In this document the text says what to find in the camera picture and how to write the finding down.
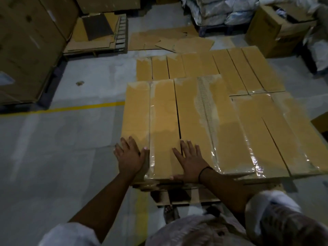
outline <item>concrete floor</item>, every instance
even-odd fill
[[[129,19],[129,33],[190,24],[179,3],[156,5]],[[243,35],[215,35],[212,49],[247,45]],[[129,51],[114,57],[68,62],[52,108],[102,104],[125,99],[135,81],[135,58],[165,50]],[[328,111],[328,76],[314,78],[300,58],[269,59],[286,89],[312,119]],[[82,86],[76,82],[84,81]],[[117,174],[113,146],[119,141],[123,106],[0,117],[0,241],[36,245],[64,223]],[[285,183],[305,214],[328,224],[328,176]],[[130,189],[104,245],[136,245],[164,225],[163,209],[148,194]],[[200,204],[180,207],[180,216],[202,214]],[[137,231],[142,225],[144,232]]]

